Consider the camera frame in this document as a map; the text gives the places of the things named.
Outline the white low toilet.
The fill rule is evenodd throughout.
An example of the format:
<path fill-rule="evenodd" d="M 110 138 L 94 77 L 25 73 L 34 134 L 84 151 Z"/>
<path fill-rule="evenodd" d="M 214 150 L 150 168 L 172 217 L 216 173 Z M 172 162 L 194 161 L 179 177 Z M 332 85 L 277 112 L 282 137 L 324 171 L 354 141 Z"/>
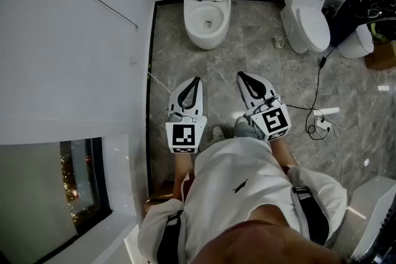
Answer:
<path fill-rule="evenodd" d="M 359 25 L 342 43 L 338 50 L 347 59 L 364 57 L 374 51 L 372 34 L 366 24 Z"/>

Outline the person's right white shoe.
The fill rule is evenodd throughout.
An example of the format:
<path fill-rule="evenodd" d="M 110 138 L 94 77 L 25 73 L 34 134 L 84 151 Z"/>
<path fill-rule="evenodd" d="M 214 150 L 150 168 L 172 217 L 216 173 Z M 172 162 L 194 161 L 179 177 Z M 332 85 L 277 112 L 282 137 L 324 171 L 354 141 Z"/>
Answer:
<path fill-rule="evenodd" d="M 237 118 L 235 123 L 234 133 L 235 135 L 244 135 L 249 132 L 250 125 L 248 120 L 244 116 Z"/>

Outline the white oval toilet bowl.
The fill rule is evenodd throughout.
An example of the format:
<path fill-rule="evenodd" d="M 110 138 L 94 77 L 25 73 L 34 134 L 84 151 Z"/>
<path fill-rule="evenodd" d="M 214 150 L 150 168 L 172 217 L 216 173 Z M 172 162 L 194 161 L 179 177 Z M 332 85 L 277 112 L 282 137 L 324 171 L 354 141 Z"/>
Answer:
<path fill-rule="evenodd" d="M 231 0 L 184 0 L 183 10 L 187 35 L 199 48 L 214 49 L 225 39 L 231 19 Z"/>

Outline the person's blue jeans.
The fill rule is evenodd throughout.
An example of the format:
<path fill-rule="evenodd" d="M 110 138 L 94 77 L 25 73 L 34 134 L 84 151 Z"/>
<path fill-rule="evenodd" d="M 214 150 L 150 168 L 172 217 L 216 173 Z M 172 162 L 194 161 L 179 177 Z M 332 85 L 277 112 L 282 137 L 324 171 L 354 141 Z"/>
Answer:
<path fill-rule="evenodd" d="M 235 135 L 236 137 L 250 137 L 250 138 L 254 138 L 254 139 L 259 139 L 258 134 L 256 133 L 256 131 L 250 126 L 249 132 L 244 134 L 244 135 Z"/>

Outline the brown wooden box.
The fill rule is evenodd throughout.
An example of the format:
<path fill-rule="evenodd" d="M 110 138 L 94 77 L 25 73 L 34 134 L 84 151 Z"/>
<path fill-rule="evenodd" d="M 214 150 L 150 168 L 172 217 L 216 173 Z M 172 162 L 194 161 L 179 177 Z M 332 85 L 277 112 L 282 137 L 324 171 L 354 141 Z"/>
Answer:
<path fill-rule="evenodd" d="M 178 200 L 182 200 L 182 189 L 181 183 L 177 183 L 179 187 L 179 194 L 174 196 L 174 182 L 173 181 L 165 181 L 163 182 L 154 193 L 149 196 L 149 198 L 144 203 L 144 213 L 147 214 L 149 209 L 155 205 L 159 205 L 161 203 L 165 203 L 172 198 L 176 198 Z"/>

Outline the white toilet with tank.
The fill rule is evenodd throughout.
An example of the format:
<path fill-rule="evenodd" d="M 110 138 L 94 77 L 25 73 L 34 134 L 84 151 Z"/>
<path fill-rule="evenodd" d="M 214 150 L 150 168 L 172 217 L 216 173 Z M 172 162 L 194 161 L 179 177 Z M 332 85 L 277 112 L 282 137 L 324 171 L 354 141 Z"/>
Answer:
<path fill-rule="evenodd" d="M 321 53 L 330 44 L 330 30 L 322 8 L 325 0 L 284 0 L 280 16 L 293 51 Z"/>

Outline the dark framed window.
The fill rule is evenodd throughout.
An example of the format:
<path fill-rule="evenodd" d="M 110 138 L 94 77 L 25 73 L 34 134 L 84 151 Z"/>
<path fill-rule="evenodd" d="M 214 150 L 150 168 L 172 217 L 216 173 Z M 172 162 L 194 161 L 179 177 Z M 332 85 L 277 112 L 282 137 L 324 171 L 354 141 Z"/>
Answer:
<path fill-rule="evenodd" d="M 101 138 L 63 141 L 60 158 L 69 210 L 81 236 L 112 213 Z"/>

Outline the person's chin and neck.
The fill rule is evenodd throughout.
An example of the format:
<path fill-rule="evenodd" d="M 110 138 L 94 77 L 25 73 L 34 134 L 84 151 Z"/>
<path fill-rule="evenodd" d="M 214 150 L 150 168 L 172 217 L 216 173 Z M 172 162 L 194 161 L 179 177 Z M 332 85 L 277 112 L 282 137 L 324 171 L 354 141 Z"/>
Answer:
<path fill-rule="evenodd" d="M 208 242 L 191 264 L 347 264 L 288 226 L 252 220 Z"/>

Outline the person's left forearm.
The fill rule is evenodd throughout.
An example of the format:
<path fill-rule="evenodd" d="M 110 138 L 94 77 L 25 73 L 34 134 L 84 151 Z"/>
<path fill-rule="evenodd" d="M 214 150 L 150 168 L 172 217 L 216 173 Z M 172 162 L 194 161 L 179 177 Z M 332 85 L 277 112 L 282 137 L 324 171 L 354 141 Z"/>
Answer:
<path fill-rule="evenodd" d="M 194 165 L 191 154 L 175 153 L 173 198 L 180 201 L 186 198 L 194 178 Z"/>

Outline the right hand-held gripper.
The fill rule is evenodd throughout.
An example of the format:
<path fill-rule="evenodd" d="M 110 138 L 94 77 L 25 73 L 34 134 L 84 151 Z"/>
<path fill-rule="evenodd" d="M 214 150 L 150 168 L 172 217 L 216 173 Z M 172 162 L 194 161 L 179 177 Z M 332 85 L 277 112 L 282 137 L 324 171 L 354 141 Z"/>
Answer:
<path fill-rule="evenodd" d="M 246 71 L 239 71 L 236 79 L 249 109 L 244 117 L 259 139 L 270 142 L 286 135 L 291 128 L 290 117 L 286 104 L 281 103 L 279 95 L 274 95 L 272 83 L 261 75 Z"/>

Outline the person's white shirt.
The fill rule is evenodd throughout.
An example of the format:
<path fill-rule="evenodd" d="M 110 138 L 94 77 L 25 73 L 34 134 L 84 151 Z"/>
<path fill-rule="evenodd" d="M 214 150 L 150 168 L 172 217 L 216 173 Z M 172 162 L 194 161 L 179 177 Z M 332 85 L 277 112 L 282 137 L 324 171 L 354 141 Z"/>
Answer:
<path fill-rule="evenodd" d="M 151 263 L 191 263 L 204 245 L 246 221 L 262 205 L 279 208 L 288 225 L 306 235 L 306 218 L 293 188 L 307 186 L 335 232 L 342 223 L 347 192 L 321 172 L 291 166 L 287 173 L 263 141 L 238 137 L 218 142 L 196 158 L 195 178 L 186 198 L 151 207 L 138 248 Z"/>

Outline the person's right forearm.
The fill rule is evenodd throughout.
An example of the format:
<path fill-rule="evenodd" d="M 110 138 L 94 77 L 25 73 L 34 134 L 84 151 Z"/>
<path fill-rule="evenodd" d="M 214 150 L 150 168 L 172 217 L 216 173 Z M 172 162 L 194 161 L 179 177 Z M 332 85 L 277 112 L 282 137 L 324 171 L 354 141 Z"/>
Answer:
<path fill-rule="evenodd" d="M 270 141 L 270 147 L 274 158 L 285 173 L 288 172 L 290 166 L 299 166 L 288 148 L 285 137 Z"/>

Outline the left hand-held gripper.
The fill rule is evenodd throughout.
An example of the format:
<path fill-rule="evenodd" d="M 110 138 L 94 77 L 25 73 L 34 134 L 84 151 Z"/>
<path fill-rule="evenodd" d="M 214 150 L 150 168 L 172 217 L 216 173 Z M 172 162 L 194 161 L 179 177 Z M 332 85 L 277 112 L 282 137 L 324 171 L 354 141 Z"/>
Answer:
<path fill-rule="evenodd" d="M 200 77 L 192 77 L 176 88 L 170 95 L 168 110 L 165 125 L 170 152 L 197 153 L 207 123 L 202 116 L 204 94 Z"/>

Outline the white power strip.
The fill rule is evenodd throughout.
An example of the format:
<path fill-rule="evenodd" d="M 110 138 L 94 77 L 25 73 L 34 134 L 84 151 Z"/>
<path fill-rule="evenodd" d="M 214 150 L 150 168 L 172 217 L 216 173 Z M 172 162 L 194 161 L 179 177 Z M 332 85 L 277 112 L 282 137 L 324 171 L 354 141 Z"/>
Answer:
<path fill-rule="evenodd" d="M 332 123 L 329 122 L 326 118 L 324 117 L 316 117 L 316 127 L 320 128 L 325 131 L 329 131 L 331 129 Z"/>

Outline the brown cardboard box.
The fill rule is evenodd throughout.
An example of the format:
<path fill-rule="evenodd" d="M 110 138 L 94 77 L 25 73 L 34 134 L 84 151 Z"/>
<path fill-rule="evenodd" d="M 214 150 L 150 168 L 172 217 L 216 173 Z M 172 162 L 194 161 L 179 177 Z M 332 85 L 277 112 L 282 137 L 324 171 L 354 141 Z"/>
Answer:
<path fill-rule="evenodd" d="M 396 41 L 374 42 L 374 51 L 364 57 L 366 67 L 387 70 L 396 67 Z"/>

